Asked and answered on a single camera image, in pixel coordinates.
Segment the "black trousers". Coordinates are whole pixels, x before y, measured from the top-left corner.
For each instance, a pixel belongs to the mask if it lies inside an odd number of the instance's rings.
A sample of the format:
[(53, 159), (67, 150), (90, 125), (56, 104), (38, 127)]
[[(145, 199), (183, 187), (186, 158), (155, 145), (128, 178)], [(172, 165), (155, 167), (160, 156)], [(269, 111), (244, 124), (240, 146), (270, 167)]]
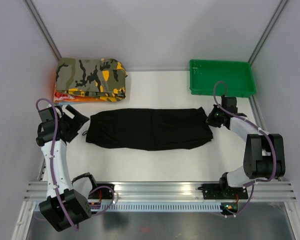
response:
[(212, 141), (203, 108), (122, 108), (90, 117), (87, 143), (106, 149), (191, 150)]

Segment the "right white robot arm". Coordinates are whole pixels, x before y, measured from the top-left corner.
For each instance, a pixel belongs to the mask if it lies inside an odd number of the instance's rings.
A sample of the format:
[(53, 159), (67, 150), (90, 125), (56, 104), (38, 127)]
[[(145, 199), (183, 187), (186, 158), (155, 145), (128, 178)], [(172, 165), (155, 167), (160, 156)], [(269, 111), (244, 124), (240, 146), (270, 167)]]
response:
[(285, 175), (282, 135), (259, 128), (245, 114), (239, 113), (235, 97), (222, 95), (221, 103), (213, 105), (206, 122), (211, 127), (226, 127), (245, 142), (242, 166), (225, 172), (219, 179), (217, 190), (220, 196), (230, 198), (240, 188), (244, 189), (258, 182), (270, 182)]

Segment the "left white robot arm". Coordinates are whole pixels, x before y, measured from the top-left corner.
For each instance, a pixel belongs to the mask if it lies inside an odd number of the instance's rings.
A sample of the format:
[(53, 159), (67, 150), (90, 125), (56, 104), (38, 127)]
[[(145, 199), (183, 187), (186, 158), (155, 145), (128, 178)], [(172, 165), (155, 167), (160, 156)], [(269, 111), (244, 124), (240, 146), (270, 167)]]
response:
[(70, 178), (67, 164), (67, 144), (77, 135), (89, 120), (71, 105), (65, 108), (73, 116), (68, 116), (60, 106), (39, 110), (41, 119), (37, 129), (36, 143), (44, 156), (47, 173), (46, 200), (39, 204), (40, 213), (57, 231), (73, 227), (92, 216), (88, 198), (95, 198), (99, 186), (87, 172)]

